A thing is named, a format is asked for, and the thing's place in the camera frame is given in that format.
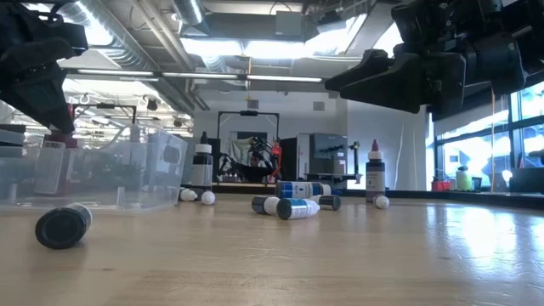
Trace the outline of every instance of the window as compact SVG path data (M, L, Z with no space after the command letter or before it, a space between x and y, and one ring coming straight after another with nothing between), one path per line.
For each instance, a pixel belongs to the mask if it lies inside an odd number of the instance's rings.
M467 166L470 176L482 178L482 186L491 185L491 135L459 140L443 145L443 169L454 178L460 166ZM496 133L493 147L495 173L510 169L510 138L508 132Z
M452 131L443 133L442 135L439 136L439 139L450 139L450 138L457 137L466 133L478 132L486 128L491 128L491 125L493 123L495 123L495 126L507 124L508 114L509 114L508 110L501 110L493 116L487 116L485 118L476 120L474 122L470 122L468 125L464 127L459 127Z
M512 98L515 122L544 115L544 82L514 93Z
M544 150L544 125L524 127L521 132L519 136L523 140L523 146L521 151L517 151L517 167L544 167L539 154Z

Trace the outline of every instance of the machine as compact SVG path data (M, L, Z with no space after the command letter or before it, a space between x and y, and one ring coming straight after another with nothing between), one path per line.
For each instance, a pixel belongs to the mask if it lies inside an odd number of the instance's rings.
M544 2L406 0L391 15L404 43L394 58L366 50L353 69L326 81L345 99L447 115L465 88L490 82L496 95L544 80Z
M71 133L57 60L88 50L82 25L65 23L58 10L77 0L25 0L53 4L50 13L29 10L18 1L0 0L0 99L45 127Z

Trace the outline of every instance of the desk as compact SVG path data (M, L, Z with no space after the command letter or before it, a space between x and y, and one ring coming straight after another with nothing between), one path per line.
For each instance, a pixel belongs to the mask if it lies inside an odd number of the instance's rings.
M84 244L36 242L39 214L0 217L0 305L537 305L544 214L344 198L283 221L249 195L136 216L96 214Z

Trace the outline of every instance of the paint bottle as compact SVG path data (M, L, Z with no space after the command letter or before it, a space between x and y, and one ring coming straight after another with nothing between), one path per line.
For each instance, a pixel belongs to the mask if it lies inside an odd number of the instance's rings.
M342 200L338 195L314 195L309 200L319 204L321 209L337 211L342 205Z
M278 182L275 184L275 196L280 199L308 199L311 196L329 196L331 186L311 182Z
M277 216L278 212L276 211L276 208L279 201L280 199L275 196L259 195L253 198L252 209L255 213Z
M62 250L80 241L93 222L93 214L81 204L55 208L36 223L36 238L45 247Z
M366 202L373 203L374 197L385 196L385 163L377 140L372 141L372 150L368 152L366 163Z
M314 216L320 210L320 206L306 199L281 199L276 211L278 217L284 220L294 220Z
M212 189L213 175L213 156L212 146L207 143L206 132L202 133L201 142L195 147L195 156L193 156L193 176L191 178L192 190L203 190L196 192L197 201L206 190Z

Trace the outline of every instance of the ceiling light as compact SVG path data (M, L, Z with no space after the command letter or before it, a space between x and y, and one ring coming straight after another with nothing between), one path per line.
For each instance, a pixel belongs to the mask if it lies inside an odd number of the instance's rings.
M126 77L153 77L151 71L124 71L124 70L101 70L101 69L78 69L79 74L94 76L126 76Z
M381 49L388 53L389 57L393 57L393 48L394 46L402 43L402 38L400 37L399 28L395 23L393 23L377 40L374 45L374 49Z
M165 77L182 77L189 79L238 80L237 75L225 73L164 72L162 75Z
M181 38L181 43L187 53L200 56L242 54L241 44L236 40Z
M306 55L303 42L250 41L245 55L255 59L300 59Z
M91 99L87 96L87 94L85 93L83 96L81 96L81 98L79 98L79 103L85 105L85 104L88 104L88 102L90 101Z
M248 75L249 81L277 81L277 82L312 82L321 83L323 79L320 77L303 77L303 76L255 76Z

